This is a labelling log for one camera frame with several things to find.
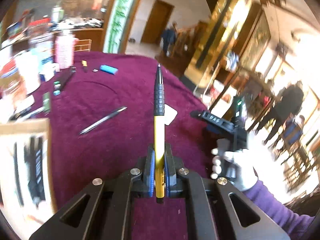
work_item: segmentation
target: yellow pen barrel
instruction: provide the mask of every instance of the yellow pen barrel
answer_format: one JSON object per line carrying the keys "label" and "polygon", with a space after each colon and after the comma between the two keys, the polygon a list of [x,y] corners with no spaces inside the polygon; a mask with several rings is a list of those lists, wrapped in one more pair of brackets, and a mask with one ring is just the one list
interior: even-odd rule
{"label": "yellow pen barrel", "polygon": [[155,180],[156,198],[163,203],[164,198],[164,116],[155,116]]}

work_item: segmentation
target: purple sleeve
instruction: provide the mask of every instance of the purple sleeve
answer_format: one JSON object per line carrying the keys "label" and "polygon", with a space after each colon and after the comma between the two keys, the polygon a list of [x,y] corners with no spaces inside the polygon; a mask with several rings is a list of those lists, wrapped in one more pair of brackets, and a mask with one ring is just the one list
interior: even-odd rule
{"label": "purple sleeve", "polygon": [[287,232],[291,240],[300,239],[313,220],[313,217],[293,213],[275,199],[261,180],[244,191],[244,194],[265,212],[275,223]]}

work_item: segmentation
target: purple tablecloth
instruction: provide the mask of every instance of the purple tablecloth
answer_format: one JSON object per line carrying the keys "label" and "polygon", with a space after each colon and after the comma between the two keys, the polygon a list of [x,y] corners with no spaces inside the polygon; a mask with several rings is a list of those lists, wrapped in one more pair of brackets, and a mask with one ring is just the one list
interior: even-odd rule
{"label": "purple tablecloth", "polygon": [[[88,63],[84,73],[81,60]],[[51,96],[52,179],[58,208],[94,178],[115,178],[134,167],[154,141],[153,87],[157,62],[154,59],[76,52],[76,74],[59,96]],[[100,65],[110,65],[116,75],[92,72]],[[181,157],[186,167],[208,177],[211,173],[210,149],[214,141],[205,140],[203,122],[190,117],[192,110],[204,109],[184,85],[165,68],[165,102],[178,111],[166,126],[166,142],[173,155]],[[42,95],[53,91],[52,80],[41,84],[34,93],[42,105]],[[104,122],[89,133],[79,132],[95,121],[125,105],[127,110]],[[183,200],[166,199],[164,205],[155,198],[138,199],[134,204],[132,239],[187,239]]]}

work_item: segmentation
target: wire rack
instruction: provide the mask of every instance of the wire rack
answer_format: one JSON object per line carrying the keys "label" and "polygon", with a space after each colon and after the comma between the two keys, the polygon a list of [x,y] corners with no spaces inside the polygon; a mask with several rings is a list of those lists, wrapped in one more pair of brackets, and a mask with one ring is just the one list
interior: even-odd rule
{"label": "wire rack", "polygon": [[[73,46],[74,47],[74,52],[77,51],[91,51],[91,42],[92,40],[79,40],[77,41],[77,45]],[[52,49],[52,54],[55,56],[57,55],[57,53],[55,53],[56,51],[56,45],[57,43],[53,44],[53,49]]]}

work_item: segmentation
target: door frame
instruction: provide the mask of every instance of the door frame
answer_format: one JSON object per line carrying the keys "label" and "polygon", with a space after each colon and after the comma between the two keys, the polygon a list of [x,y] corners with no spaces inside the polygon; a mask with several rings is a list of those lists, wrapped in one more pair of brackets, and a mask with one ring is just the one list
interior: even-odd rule
{"label": "door frame", "polygon": [[[170,3],[167,3],[167,2],[165,2],[165,1],[162,1],[162,0],[155,0],[155,1],[153,2],[152,9],[151,9],[150,14],[149,14],[149,16],[148,16],[148,20],[146,21],[146,25],[144,26],[140,43],[143,42],[142,40],[143,40],[143,36],[145,35],[145,31],[146,31],[146,27],[147,27],[148,21],[149,21],[149,19],[150,19],[151,13],[152,13],[152,11],[153,11],[153,9],[154,9],[154,7],[155,7],[155,4],[156,4],[157,2],[162,3],[162,4],[165,4],[166,6],[170,6],[170,7],[171,7],[170,10],[169,10],[169,13],[168,13],[168,15],[167,15],[167,17],[166,17],[166,19],[165,19],[165,21],[164,21],[164,23],[163,23],[163,26],[161,26],[162,31],[164,31],[165,28],[166,28],[166,26],[168,25],[169,19],[170,19],[171,14],[172,14],[172,11],[173,11],[173,9],[174,9],[174,5],[172,5],[172,4],[170,4]],[[156,42],[155,42],[154,44],[159,45],[159,44],[160,44],[160,41],[161,41],[161,35],[160,35],[160,37],[157,38],[157,40],[156,40]]]}

